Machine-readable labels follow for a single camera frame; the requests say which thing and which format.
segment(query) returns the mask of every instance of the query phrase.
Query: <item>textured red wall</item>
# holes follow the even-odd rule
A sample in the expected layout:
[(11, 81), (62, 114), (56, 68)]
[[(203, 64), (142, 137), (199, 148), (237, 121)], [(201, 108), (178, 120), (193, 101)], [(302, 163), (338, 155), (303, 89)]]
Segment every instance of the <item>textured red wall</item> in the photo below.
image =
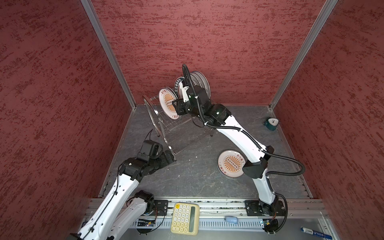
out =
[(275, 112), (342, 239), (384, 239), (384, 2), (339, 0)]
[(0, 238), (65, 239), (130, 112), (79, 0), (0, 3)]
[(324, 0), (93, 0), (138, 103), (201, 71), (221, 103), (268, 105)]

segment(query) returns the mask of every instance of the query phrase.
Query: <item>metal wire rack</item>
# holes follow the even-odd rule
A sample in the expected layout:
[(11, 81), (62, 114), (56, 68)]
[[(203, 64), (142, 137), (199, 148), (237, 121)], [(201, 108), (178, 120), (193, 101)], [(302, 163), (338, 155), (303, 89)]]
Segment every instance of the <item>metal wire rack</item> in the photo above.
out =
[(202, 127), (196, 127), (189, 114), (180, 116), (178, 120), (170, 119), (162, 110), (158, 96), (149, 98), (143, 95), (143, 100), (157, 136), (164, 139), (164, 142), (175, 156), (175, 159), (179, 152), (191, 144), (199, 141), (208, 134), (213, 136), (213, 129), (203, 127), (203, 125)]

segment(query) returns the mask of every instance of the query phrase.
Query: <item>blue marker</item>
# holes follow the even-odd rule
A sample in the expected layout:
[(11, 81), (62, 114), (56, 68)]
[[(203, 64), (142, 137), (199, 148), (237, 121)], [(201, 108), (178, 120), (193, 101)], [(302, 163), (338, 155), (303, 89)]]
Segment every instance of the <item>blue marker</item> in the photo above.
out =
[(308, 228), (305, 228), (305, 227), (301, 227), (301, 231), (304, 232), (304, 233), (308, 233), (308, 234), (314, 235), (316, 237), (323, 237), (323, 238), (326, 238), (326, 239), (332, 239), (332, 236), (329, 236), (329, 235), (326, 235), (324, 233), (321, 233), (321, 232), (318, 232), (318, 231), (314, 231), (314, 230), (311, 230), (311, 229), (308, 229)]

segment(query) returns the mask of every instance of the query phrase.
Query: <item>clock face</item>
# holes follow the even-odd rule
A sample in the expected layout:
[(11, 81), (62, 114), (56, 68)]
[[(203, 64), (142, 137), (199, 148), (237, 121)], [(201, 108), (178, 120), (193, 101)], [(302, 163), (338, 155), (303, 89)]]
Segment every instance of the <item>clock face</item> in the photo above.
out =
[(277, 118), (270, 118), (270, 119), (268, 119), (268, 122), (272, 126), (277, 126), (279, 124), (279, 120)]

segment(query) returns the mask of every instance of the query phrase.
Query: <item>yellow calculator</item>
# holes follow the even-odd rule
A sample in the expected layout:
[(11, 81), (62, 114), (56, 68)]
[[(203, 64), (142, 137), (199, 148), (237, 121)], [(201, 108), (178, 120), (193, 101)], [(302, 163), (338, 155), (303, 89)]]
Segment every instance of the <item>yellow calculator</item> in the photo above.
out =
[(199, 230), (200, 207), (196, 204), (178, 202), (173, 208), (170, 231), (195, 236)]

